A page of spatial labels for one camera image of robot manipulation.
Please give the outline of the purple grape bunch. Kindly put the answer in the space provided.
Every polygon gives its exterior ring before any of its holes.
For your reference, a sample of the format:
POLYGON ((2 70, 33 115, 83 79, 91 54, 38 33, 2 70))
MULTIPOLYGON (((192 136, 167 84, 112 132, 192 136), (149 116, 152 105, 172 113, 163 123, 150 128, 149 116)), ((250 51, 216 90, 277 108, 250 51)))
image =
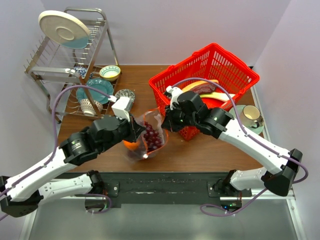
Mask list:
POLYGON ((145 160, 148 158, 148 154, 144 150, 139 150, 139 149, 128 150, 127 155, 132 161, 136 161, 136 162, 145 160))
POLYGON ((145 127, 146 132, 143 137, 147 144, 147 151, 153 152, 163 146, 163 135, 147 122, 145 122, 145 127))

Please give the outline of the red plastic shopping basket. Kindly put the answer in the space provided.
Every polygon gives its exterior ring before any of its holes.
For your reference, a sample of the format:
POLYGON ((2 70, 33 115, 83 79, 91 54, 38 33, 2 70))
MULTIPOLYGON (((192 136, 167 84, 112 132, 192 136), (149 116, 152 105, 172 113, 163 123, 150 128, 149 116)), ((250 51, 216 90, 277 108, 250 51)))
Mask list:
POLYGON ((228 93, 235 95, 235 103, 260 80, 260 76, 241 59, 217 43, 211 43, 149 79, 162 115, 165 115, 165 106, 170 104, 170 99, 164 95, 167 86, 187 78, 217 80, 228 93))

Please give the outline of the orange fruit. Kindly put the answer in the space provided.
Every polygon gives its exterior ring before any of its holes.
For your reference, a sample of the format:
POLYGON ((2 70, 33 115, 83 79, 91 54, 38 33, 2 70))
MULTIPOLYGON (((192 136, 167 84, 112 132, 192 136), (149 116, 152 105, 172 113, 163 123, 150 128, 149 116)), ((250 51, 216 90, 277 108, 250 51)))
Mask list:
POLYGON ((123 140, 123 144, 128 150, 135 151, 140 146, 140 141, 129 142, 129 141, 123 140))

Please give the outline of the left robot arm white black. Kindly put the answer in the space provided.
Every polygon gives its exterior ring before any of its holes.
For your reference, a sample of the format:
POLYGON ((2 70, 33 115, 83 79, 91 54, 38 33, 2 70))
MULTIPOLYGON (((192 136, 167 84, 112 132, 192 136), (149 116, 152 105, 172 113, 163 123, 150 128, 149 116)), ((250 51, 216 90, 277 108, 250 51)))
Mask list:
POLYGON ((6 216, 19 218, 35 211, 39 205, 67 196, 104 197, 105 184, 96 170, 75 178, 54 179, 88 161, 94 160, 122 141, 135 143, 145 131, 133 116, 120 119, 106 116, 73 133, 53 152, 13 176, 0 178, 0 209, 6 216))

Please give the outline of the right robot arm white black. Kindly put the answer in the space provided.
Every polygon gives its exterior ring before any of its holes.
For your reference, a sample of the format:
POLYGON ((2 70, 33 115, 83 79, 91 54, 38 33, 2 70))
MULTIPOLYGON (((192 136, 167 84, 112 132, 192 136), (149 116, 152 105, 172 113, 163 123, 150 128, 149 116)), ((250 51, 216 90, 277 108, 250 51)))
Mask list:
POLYGON ((170 103, 165 107, 163 129, 178 132, 185 127, 195 127, 204 135, 237 147, 262 165, 252 170, 231 170, 215 188, 230 197, 252 188, 266 188, 281 197, 288 195, 303 156, 299 150, 274 145, 240 124, 224 109, 208 108, 197 93, 170 86, 165 96, 170 103))

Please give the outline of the clear zip top bag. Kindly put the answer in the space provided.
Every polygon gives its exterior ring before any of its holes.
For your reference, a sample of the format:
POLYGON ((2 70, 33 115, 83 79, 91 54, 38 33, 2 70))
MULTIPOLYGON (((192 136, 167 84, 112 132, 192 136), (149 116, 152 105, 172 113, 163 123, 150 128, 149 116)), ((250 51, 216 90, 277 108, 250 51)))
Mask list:
POLYGON ((136 122, 145 127, 145 131, 136 142, 122 141, 128 158, 132 162, 138 162, 155 157, 167 144, 168 131, 162 128, 164 116, 160 108, 150 109, 136 119, 136 122))

